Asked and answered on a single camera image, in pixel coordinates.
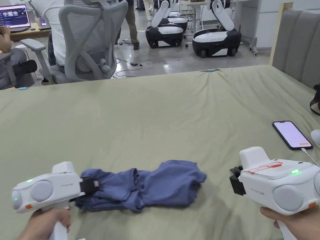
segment crumpled fabric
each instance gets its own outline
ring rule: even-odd
[[[78,197],[80,209],[89,211],[130,209],[142,211],[146,206],[189,206],[197,197],[197,191],[207,175],[197,163],[170,160],[161,163],[154,171],[136,168],[125,172],[104,172],[101,169],[85,170],[81,177],[98,181],[99,190],[91,195]]]

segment mattress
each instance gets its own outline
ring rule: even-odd
[[[311,139],[320,129],[308,105],[313,94],[272,66],[1,91],[2,239],[16,239],[31,214],[14,213],[12,188],[54,164],[72,161],[80,174],[154,170],[170,159],[197,162],[208,175],[190,207],[140,214],[74,207],[69,240],[281,239],[257,203],[233,193],[229,169],[252,146],[272,159],[309,161],[288,149],[272,122],[293,121]],[[320,159],[318,146],[309,152]]]

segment concrete floor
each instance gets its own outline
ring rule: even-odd
[[[144,11],[135,10],[136,26],[138,30],[138,39],[140,41],[140,49],[134,51],[132,45],[123,44],[119,49],[115,50],[116,57],[129,62],[139,63],[134,67],[126,62],[118,60],[117,70],[114,73],[114,77],[119,76],[149,76],[168,73],[180,73],[207,70],[212,68],[233,68],[233,67],[245,67],[253,65],[268,64],[270,58],[270,50],[261,51],[255,57],[250,51],[249,46],[243,44],[240,46],[238,53],[235,57],[214,57],[202,59],[195,55],[192,49],[192,45],[188,48],[185,47],[186,42],[192,41],[192,37],[189,36],[183,41],[180,47],[163,47],[157,49],[151,49],[147,43],[145,36],[145,29],[150,26],[150,22],[147,20],[146,13]],[[204,25],[204,28],[210,28],[209,25]],[[129,28],[127,22],[124,21],[122,25],[122,32],[120,41],[129,38]],[[48,46],[48,39],[38,39],[44,45]],[[35,59],[33,53],[29,51],[31,59]],[[41,75],[38,73],[38,79],[35,80],[34,86],[41,85]]]

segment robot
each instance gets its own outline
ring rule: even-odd
[[[242,166],[230,169],[234,193],[283,215],[292,215],[320,202],[320,167],[308,162],[270,160],[263,148],[240,151]],[[297,240],[278,221],[285,240]]]
[[[159,42],[171,47],[180,46],[183,40],[183,28],[164,19],[168,17],[173,9],[175,1],[164,0],[151,21],[151,26],[147,28],[146,37],[151,48],[159,47]]]
[[[192,47],[196,55],[201,58],[236,55],[242,34],[235,30],[235,25],[225,10],[229,7],[230,0],[207,1],[207,9],[212,11],[221,27],[200,30],[193,35]]]
[[[52,173],[19,183],[11,193],[16,213],[42,209],[69,208],[72,199],[92,194],[99,189],[98,181],[80,178],[71,162],[54,165]],[[67,240],[67,229],[57,222],[49,240]]]
[[[160,25],[169,24],[169,23],[177,24],[180,27],[182,27],[183,33],[184,33],[188,28],[188,20],[185,19],[184,17],[181,17],[179,12],[176,12],[176,11],[173,11],[173,10],[171,11],[171,9],[174,8],[176,3],[177,3],[177,0],[176,1],[171,1],[172,6],[168,9],[167,13],[165,14],[165,16],[167,16],[167,15],[168,16],[167,16],[167,18],[163,18],[161,20]]]

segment white cable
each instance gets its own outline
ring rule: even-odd
[[[304,153],[312,160],[312,162],[315,163],[315,165],[317,165],[318,167],[320,167],[320,165],[319,165],[318,163],[316,163],[316,161],[307,153],[307,150],[306,150],[306,149],[302,148],[301,150],[302,150],[302,152],[304,152]]]

